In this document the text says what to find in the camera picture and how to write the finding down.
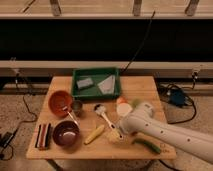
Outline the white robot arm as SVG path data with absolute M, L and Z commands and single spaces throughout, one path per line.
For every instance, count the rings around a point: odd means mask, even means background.
M 153 115 L 154 107 L 150 103 L 140 103 L 116 123 L 108 140 L 118 143 L 125 135 L 141 132 L 213 164 L 213 135 L 163 123 Z

